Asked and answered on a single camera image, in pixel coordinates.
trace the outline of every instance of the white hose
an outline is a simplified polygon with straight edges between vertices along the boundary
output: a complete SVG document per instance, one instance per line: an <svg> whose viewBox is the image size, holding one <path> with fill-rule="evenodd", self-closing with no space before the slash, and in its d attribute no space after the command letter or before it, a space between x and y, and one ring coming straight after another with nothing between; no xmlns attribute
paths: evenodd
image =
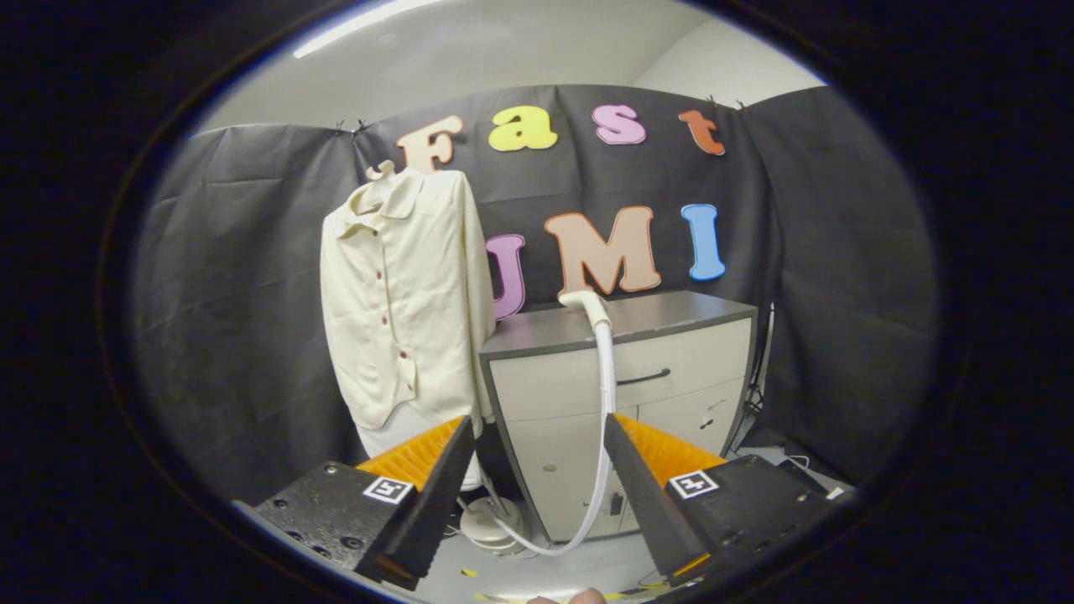
<svg viewBox="0 0 1074 604"><path fill-rule="evenodd" d="M576 291L560 298L560 302L565 306L583 307L589 314L593 333L597 339L597 357L600 360L600 440L597 442L597 477L593 484L593 494L590 497L590 505L582 519L575 536L567 542L567 545L560 549L547 549L534 545L522 535L514 532L506 522L493 516L496 524L507 531L507 534L514 537L526 549L542 556L563 556L564 553L578 547L585 536L589 535L593 522L600 512L600 502L604 501L605 488L608 486L608 472L611 468L611 459L604 448L605 422L608 414L615 413L615 360L611 351L611 320L604 312L604 300L592 291Z"/></svg>

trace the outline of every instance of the drawer handle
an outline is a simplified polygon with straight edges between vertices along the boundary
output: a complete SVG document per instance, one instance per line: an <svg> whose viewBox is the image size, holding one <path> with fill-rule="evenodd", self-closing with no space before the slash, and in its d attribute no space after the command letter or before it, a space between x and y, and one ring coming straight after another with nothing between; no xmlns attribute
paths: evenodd
<svg viewBox="0 0 1074 604"><path fill-rule="evenodd" d="M647 379L656 379L657 377L664 377L665 375L671 375L671 370L665 368L661 370L659 373L654 373L652 375L647 375L644 377L636 377L634 379L622 379L616 382L616 386L626 386L627 384L637 384L638 382L644 382Z"/></svg>

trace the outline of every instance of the ceiling light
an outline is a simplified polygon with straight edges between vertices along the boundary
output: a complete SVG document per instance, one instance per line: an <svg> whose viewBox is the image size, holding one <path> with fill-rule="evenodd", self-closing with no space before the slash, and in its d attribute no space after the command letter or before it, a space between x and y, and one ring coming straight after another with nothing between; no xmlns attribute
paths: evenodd
<svg viewBox="0 0 1074 604"><path fill-rule="evenodd" d="M405 13L411 9L418 9L426 4L433 4L439 2L440 0L395 0L394 2L389 2L387 4L381 4L372 11L366 11L353 18L347 19L346 21L333 27L332 29L321 33L317 38L314 38L309 42L306 42L295 51L294 57L301 59L306 55L319 51L324 46L339 40L348 33L353 33L363 27L373 25L375 23L380 23L388 17L395 16L400 13Z"/></svg>

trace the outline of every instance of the letter m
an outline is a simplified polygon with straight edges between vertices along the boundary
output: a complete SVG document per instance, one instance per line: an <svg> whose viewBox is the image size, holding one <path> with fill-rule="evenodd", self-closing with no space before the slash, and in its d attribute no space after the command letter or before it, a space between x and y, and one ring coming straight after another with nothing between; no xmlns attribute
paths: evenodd
<svg viewBox="0 0 1074 604"><path fill-rule="evenodd" d="M560 242L563 262L563 289L560 294L589 289L585 271L593 276L605 296L615 288L620 269L623 291L640 291L659 285L661 274L653 265L653 246L649 238L649 222L653 211L643 205L632 205L619 211L611 236L606 242L593 222L579 213L561 214L545 222L545 230Z"/></svg>

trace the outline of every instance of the pink letter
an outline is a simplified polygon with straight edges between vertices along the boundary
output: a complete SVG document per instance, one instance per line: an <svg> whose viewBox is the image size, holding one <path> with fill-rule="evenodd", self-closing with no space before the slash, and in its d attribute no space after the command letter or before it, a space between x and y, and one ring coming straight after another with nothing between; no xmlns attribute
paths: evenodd
<svg viewBox="0 0 1074 604"><path fill-rule="evenodd" d="M636 145L645 140L645 129L633 118L638 113L626 105L600 105L593 110L597 136L609 145Z"/></svg>
<svg viewBox="0 0 1074 604"><path fill-rule="evenodd" d="M496 257L499 265L499 281L504 284L504 294L493 301L496 320L519 312L526 301L526 286L522 281L522 262L519 249L525 246L522 235L499 235L484 242L484 248Z"/></svg>

